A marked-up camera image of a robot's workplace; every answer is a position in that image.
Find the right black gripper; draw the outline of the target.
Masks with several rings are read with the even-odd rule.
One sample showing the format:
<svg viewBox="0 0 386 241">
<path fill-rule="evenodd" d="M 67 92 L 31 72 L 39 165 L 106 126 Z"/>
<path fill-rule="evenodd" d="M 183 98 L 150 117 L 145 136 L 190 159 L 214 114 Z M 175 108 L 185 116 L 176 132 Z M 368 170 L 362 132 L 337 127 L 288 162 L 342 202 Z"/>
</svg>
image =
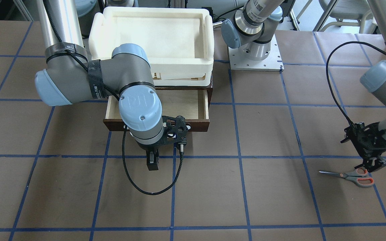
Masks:
<svg viewBox="0 0 386 241">
<path fill-rule="evenodd" d="M 159 145 L 156 143 L 158 143 L 162 137 L 163 135 L 150 139 L 141 139 L 133 136 L 138 145 L 146 150 L 146 165 L 149 171 L 159 170 Z"/>
</svg>

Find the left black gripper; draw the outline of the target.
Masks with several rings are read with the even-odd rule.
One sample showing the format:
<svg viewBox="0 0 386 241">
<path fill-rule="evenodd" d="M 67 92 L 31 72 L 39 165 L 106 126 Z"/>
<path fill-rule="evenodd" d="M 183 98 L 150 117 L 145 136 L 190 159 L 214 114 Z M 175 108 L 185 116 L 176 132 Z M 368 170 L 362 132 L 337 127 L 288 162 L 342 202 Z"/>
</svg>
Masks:
<svg viewBox="0 0 386 241">
<path fill-rule="evenodd" d="M 363 134 L 361 137 L 361 144 L 363 145 L 361 157 L 363 162 L 355 166 L 354 169 L 373 169 L 374 172 L 386 167 L 386 159 L 378 157 L 386 152 L 386 139 L 383 138 L 386 130 L 379 130 L 378 125 L 379 123 L 371 123 L 369 125 L 361 123 L 361 134 Z"/>
</svg>

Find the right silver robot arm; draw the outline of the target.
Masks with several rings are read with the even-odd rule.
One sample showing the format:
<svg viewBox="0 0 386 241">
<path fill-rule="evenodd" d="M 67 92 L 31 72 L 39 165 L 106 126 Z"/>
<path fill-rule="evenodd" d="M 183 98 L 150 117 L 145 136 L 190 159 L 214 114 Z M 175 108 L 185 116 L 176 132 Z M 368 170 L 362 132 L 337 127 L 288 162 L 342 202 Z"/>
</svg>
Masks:
<svg viewBox="0 0 386 241">
<path fill-rule="evenodd" d="M 106 60 L 92 60 L 83 47 L 75 2 L 38 0 L 47 68 L 35 77 L 41 100 L 49 106 L 118 97 L 119 112 L 146 151 L 147 167 L 157 170 L 157 142 L 163 137 L 162 104 L 144 49 L 124 43 Z"/>
</svg>

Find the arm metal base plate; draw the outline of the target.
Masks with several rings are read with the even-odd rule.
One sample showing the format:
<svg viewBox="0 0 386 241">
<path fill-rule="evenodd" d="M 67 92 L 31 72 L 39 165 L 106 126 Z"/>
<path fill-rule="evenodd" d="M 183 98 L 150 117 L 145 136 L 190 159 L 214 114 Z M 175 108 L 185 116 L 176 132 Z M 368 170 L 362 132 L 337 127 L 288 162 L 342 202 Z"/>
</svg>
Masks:
<svg viewBox="0 0 386 241">
<path fill-rule="evenodd" d="M 283 71 L 284 65 L 276 35 L 265 44 L 251 42 L 240 48 L 227 48 L 230 68 L 242 71 Z"/>
</svg>

